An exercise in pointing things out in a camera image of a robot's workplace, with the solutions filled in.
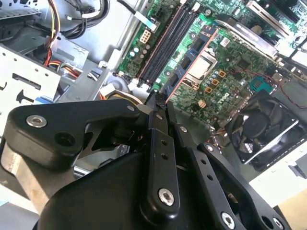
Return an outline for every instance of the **yellow wire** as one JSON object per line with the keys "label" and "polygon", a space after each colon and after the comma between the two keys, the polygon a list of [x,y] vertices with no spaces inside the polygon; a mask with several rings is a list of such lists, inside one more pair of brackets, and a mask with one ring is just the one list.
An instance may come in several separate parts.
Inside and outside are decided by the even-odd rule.
{"label": "yellow wire", "polygon": [[53,13],[53,10],[52,10],[51,6],[49,6],[49,7],[50,7],[50,11],[51,11],[51,19],[52,19],[52,26],[51,26],[51,39],[53,39],[53,37],[54,37],[54,32],[55,32],[55,29],[54,29],[54,13]]}
{"label": "yellow wire", "polygon": [[[58,18],[58,32],[60,32],[61,31],[61,21],[59,19],[59,12],[58,12],[58,9],[57,9],[57,6],[56,6],[54,0],[51,0],[51,1],[52,1],[53,5],[54,5],[54,8],[55,8],[55,15]],[[53,46],[55,41],[56,41],[56,39],[50,44],[50,48]]]}

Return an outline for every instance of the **chip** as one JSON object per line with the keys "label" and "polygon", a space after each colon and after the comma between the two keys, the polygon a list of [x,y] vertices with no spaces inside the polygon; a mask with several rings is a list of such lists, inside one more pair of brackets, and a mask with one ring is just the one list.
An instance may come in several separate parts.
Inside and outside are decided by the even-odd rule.
{"label": "chip", "polygon": [[226,73],[224,71],[222,71],[222,70],[219,71],[219,76],[221,78],[225,77],[225,75],[226,75]]}
{"label": "chip", "polygon": [[222,2],[228,5],[231,2],[231,0],[222,0]]}
{"label": "chip", "polygon": [[244,59],[241,59],[237,64],[241,69],[247,69],[250,66],[250,63],[248,61],[245,61]]}
{"label": "chip", "polygon": [[214,80],[212,81],[212,84],[215,85],[215,86],[218,85],[218,83],[219,83],[219,81],[216,80],[216,79],[214,79]]}
{"label": "chip", "polygon": [[211,93],[211,92],[212,92],[212,89],[211,89],[210,87],[207,87],[207,88],[205,89],[205,91],[206,91],[207,93]]}

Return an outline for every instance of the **screw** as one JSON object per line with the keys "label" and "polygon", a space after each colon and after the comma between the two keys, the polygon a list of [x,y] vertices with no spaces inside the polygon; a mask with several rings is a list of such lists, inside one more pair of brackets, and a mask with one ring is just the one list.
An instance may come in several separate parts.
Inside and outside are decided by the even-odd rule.
{"label": "screw", "polygon": [[160,120],[163,120],[163,117],[160,114],[156,114],[156,117],[158,117]]}
{"label": "screw", "polygon": [[39,115],[31,115],[28,116],[26,119],[29,126],[35,127],[35,128],[42,128],[47,125],[47,120]]}
{"label": "screw", "polygon": [[228,213],[222,212],[221,216],[223,222],[225,223],[225,225],[227,225],[228,228],[235,229],[235,222]]}
{"label": "screw", "polygon": [[183,132],[185,132],[185,133],[188,131],[188,130],[187,130],[185,127],[183,127],[183,126],[181,126],[180,129],[181,129],[181,131],[183,131]]}
{"label": "screw", "polygon": [[283,229],[283,225],[282,223],[277,219],[277,218],[273,218],[275,224],[280,228],[280,229]]}
{"label": "screw", "polygon": [[172,206],[174,203],[173,194],[166,188],[161,188],[158,192],[160,200],[167,206]]}
{"label": "screw", "polygon": [[210,145],[206,145],[206,148],[210,151],[213,152],[213,148]]}
{"label": "screw", "polygon": [[134,108],[131,105],[128,105],[127,108],[131,111],[134,111]]}

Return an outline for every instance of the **red wire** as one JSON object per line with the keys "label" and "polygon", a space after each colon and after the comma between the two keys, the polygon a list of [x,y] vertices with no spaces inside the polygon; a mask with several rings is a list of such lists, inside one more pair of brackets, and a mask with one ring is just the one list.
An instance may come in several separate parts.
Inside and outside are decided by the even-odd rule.
{"label": "red wire", "polygon": [[101,93],[99,93],[99,96],[100,96],[101,100],[105,100],[106,99]]}
{"label": "red wire", "polygon": [[286,92],[283,90],[282,86],[277,82],[275,81],[272,77],[266,75],[266,74],[263,74],[263,73],[253,73],[253,72],[250,72],[248,70],[245,70],[245,69],[242,69],[242,70],[239,70],[239,71],[234,71],[232,72],[233,74],[234,73],[238,73],[238,72],[245,72],[245,73],[249,73],[249,74],[252,74],[252,75],[259,75],[259,76],[263,76],[263,77],[266,77],[268,79],[270,79],[271,81],[273,81],[279,88],[280,90],[282,91],[282,93],[286,96],[286,98],[289,100],[289,102],[291,102],[292,104],[294,104],[296,107],[300,108],[300,109],[307,109],[306,106],[301,106],[301,105],[298,105],[296,104],[287,94]]}

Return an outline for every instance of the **metal plate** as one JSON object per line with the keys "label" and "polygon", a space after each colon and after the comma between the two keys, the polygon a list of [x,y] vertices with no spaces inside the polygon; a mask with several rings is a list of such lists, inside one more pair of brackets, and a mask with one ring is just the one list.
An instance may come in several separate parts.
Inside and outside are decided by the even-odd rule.
{"label": "metal plate", "polygon": [[3,46],[0,46],[0,63],[1,136],[7,115],[13,108],[32,104],[37,97],[53,100],[60,75]]}
{"label": "metal plate", "polygon": [[14,10],[14,11],[0,11],[0,20],[9,19],[9,18],[17,18],[22,16],[29,16],[33,14],[39,14],[41,11],[36,9],[22,9],[22,10]]}

